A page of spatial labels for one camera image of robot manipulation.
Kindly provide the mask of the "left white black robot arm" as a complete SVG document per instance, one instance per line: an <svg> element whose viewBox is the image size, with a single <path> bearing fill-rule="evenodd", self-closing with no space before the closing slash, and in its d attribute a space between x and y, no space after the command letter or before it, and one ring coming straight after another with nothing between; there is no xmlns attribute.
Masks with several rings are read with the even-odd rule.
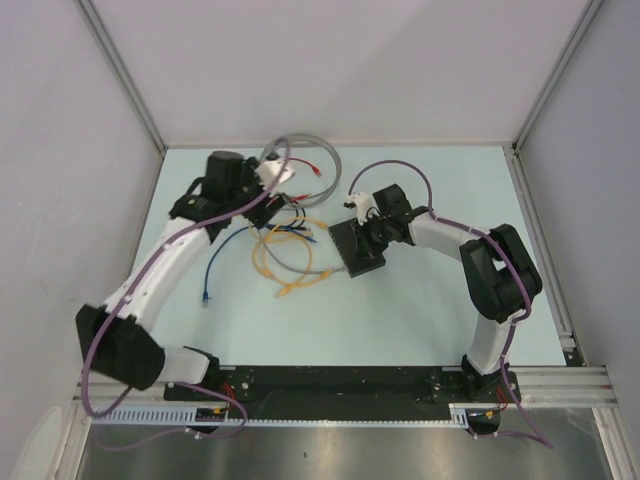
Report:
<svg viewBox="0 0 640 480"><path fill-rule="evenodd" d="M172 206L152 252L100 306L83 306L76 325L83 372L102 374L129 388L184 382L197 398L214 397L221 376L195 348L163 347L152 336L159 314L184 274L239 215L257 227L285 204L281 192L294 175L289 159L245 158L215 151L205 173Z"/></svg>

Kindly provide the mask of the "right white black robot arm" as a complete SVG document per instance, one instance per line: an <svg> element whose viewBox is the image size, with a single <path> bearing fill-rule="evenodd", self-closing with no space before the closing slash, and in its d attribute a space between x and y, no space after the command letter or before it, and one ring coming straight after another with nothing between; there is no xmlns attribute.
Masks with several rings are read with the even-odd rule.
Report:
<svg viewBox="0 0 640 480"><path fill-rule="evenodd" d="M461 388L484 401L501 381L509 327L518 313L531 311L542 290L541 277L514 227L483 231L436 215L429 206L412 207L396 184L374 194L351 193L353 252L345 260L353 277L385 265L393 242L435 250L461 263L472 304L478 312L471 347L461 362Z"/></svg>

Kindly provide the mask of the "black network switch box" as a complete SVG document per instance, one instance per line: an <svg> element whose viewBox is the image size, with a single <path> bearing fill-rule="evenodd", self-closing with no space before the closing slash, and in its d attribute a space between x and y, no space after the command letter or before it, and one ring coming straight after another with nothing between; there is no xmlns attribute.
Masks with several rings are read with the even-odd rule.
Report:
<svg viewBox="0 0 640 480"><path fill-rule="evenodd" d="M329 234L351 278L386 265L383 253L372 247L357 220L346 220L329 227Z"/></svg>

